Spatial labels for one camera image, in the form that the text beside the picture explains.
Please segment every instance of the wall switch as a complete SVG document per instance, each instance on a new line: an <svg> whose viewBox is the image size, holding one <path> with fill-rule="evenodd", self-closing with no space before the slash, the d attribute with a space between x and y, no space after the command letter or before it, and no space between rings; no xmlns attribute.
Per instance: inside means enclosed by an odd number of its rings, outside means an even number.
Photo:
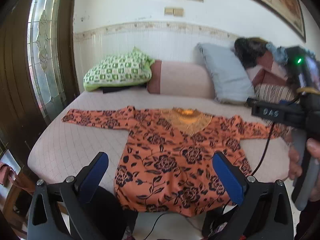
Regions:
<svg viewBox="0 0 320 240"><path fill-rule="evenodd" d="M173 15L174 8L165 7L164 14L165 15Z"/></svg>
<svg viewBox="0 0 320 240"><path fill-rule="evenodd" d="M175 8L173 10L173 15L183 17L183 8Z"/></svg>

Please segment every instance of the white floor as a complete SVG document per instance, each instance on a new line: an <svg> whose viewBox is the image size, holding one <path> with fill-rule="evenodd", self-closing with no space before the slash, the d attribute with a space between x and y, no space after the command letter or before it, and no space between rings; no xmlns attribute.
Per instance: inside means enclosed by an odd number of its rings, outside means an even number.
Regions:
<svg viewBox="0 0 320 240"><path fill-rule="evenodd" d="M291 201L291 193L293 191L293 185L291 180L286 180L285 186L288 191L290 198L290 204L292 209L293 225L294 225L294 234L296 232L296 226L299 223L300 211L298 211ZM133 236L136 240L144 239L152 230L152 227L156 219L163 212L158 213L139 213L137 218L136 226L133 232ZM69 217L68 215L63 214L63 219L70 230ZM148 240L157 240L157 239L172 239L172 240L200 240L202 239L201 228L203 225L205 214L199 216L188 218L175 214L169 213L165 214L159 218L156 223L155 228L148 237Z"/></svg>

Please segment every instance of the shirt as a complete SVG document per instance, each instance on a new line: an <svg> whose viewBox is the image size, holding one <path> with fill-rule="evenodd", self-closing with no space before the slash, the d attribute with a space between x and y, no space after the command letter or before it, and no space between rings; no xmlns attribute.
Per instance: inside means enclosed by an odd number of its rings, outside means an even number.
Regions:
<svg viewBox="0 0 320 240"><path fill-rule="evenodd" d="M121 205L139 212L173 211L191 217L225 204L228 194L212 167L221 151L244 175L251 168L240 140L267 138L270 126L173 109L83 111L71 109L63 122L129 131L115 176ZM272 138L278 137L277 129Z"/></svg>

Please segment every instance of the light blue pillow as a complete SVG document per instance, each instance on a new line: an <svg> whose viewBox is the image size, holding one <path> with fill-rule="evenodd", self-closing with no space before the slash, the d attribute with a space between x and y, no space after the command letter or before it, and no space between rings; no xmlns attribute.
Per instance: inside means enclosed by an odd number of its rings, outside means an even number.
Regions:
<svg viewBox="0 0 320 240"><path fill-rule="evenodd" d="M254 88L240 60L229 49L210 43L198 43L206 67L211 74L220 103L243 104L255 98Z"/></svg>

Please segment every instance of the green checkered pillow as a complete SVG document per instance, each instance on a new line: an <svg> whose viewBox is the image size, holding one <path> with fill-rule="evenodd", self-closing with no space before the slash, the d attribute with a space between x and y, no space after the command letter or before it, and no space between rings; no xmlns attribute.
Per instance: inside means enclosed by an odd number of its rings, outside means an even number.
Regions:
<svg viewBox="0 0 320 240"><path fill-rule="evenodd" d="M125 55L108 56L84 76L84 89L92 91L99 87L143 84L151 79L150 66L154 62L154 59L137 48Z"/></svg>

